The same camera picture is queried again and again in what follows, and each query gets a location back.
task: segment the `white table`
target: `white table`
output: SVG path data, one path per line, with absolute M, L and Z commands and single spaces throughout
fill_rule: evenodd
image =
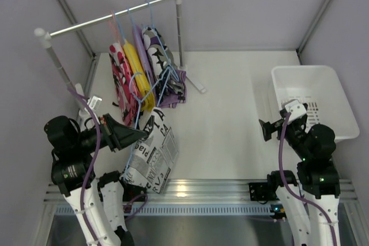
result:
M 269 120 L 270 71 L 275 66 L 299 65 L 296 52 L 187 52 L 185 62 L 208 91 L 199 94 L 187 81 L 187 103 L 164 110 L 179 146 L 170 178 L 265 179 L 278 170 L 278 141 L 264 142 L 258 119 Z M 107 53 L 100 55 L 91 94 L 103 98 L 98 115 L 110 113 L 122 122 L 119 108 L 112 105 L 116 94 Z M 122 171 L 128 156 L 127 149 L 116 153 L 102 149 L 96 175 Z M 298 162 L 295 152 L 285 145 L 284 168 L 296 174 Z

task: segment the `garment rack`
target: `garment rack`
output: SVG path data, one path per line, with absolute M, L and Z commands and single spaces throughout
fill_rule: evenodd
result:
M 116 17 L 120 17 L 120 16 L 124 16 L 126 14 L 128 14 L 129 12 L 136 12 L 142 9 L 146 9 L 150 6 L 159 4 L 159 3 L 163 3 L 169 0 L 154 0 L 151 2 L 147 2 L 141 5 L 138 5 L 136 7 L 132 7 L 130 9 L 126 9 L 126 10 L 122 10 L 119 12 L 115 13 Z M 183 49 L 183 41 L 182 41 L 182 37 L 183 37 L 183 27 L 182 27 L 182 0 L 174 0 L 175 4 L 176 4 L 176 17 L 177 17 L 177 33 L 178 33 L 178 49 L 179 49 L 179 64 L 180 64 L 180 69 L 181 70 L 187 70 L 186 65 L 183 61 L 183 56 L 184 56 L 184 49 Z M 53 61 L 55 67 L 57 68 L 60 76 L 62 77 L 65 85 L 67 86 L 67 88 L 69 89 L 73 89 L 75 90 L 75 86 L 73 85 L 72 81 L 70 80 L 67 72 L 65 71 L 65 69 L 63 68 L 56 52 L 54 51 L 52 45 L 51 45 L 51 39 L 54 37 L 58 37 L 67 33 L 71 33 L 71 32 L 75 32 L 77 30 L 81 30 L 84 29 L 86 27 L 95 25 L 95 24 L 99 24 L 105 21 L 108 21 L 110 19 L 113 18 L 112 14 L 109 14 L 107 16 L 103 16 L 103 17 L 99 17 L 96 18 L 94 20 L 89 20 L 83 23 L 79 23 L 79 24 L 74 24 L 70 27 L 58 30 L 58 31 L 54 31 L 54 32 L 46 32 L 43 28 L 36 28 L 35 29 L 35 36 L 38 37 L 38 39 L 40 40 L 40 43 L 42 45 L 42 47 L 44 49 L 46 49 L 47 53 L 49 54 L 51 60 Z M 205 93 L 206 89 L 205 87 L 192 75 L 189 74 L 189 72 L 187 71 L 187 79 L 190 80 L 190 82 L 196 87 L 196 89 L 200 92 L 200 93 Z M 84 107 L 81 105 L 81 103 L 77 102 L 79 108 L 81 108 L 81 110 L 84 110 Z

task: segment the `table surface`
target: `table surface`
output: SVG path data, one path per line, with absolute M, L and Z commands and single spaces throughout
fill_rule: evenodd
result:
M 200 94 L 187 80 L 186 104 L 164 109 L 171 122 L 179 157 L 171 179 L 265 179 L 278 170 L 278 141 L 264 142 L 258 119 L 270 119 L 268 86 L 275 66 L 299 65 L 295 51 L 186 52 L 188 70 L 207 88 Z M 91 95 L 103 98 L 98 115 L 110 113 L 116 94 L 107 53 L 100 55 Z M 122 171 L 128 149 L 111 153 L 101 149 L 96 176 Z M 284 169 L 296 174 L 298 156 L 284 146 Z

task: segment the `gray floor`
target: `gray floor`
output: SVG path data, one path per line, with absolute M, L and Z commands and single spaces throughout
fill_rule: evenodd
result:
M 340 207 L 341 245 L 356 246 L 343 206 Z M 287 222 L 262 221 L 264 217 L 182 216 L 135 217 L 128 222 L 135 246 L 290 246 Z M 86 245 L 74 216 L 57 216 L 48 246 Z

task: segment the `white plastic laundry basket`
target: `white plastic laundry basket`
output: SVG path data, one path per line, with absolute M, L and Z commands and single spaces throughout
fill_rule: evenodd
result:
M 333 129 L 336 142 L 359 135 L 355 117 L 334 69 L 329 66 L 277 66 L 269 86 L 272 121 L 282 104 L 298 99 L 308 104 L 307 131 L 315 124 Z

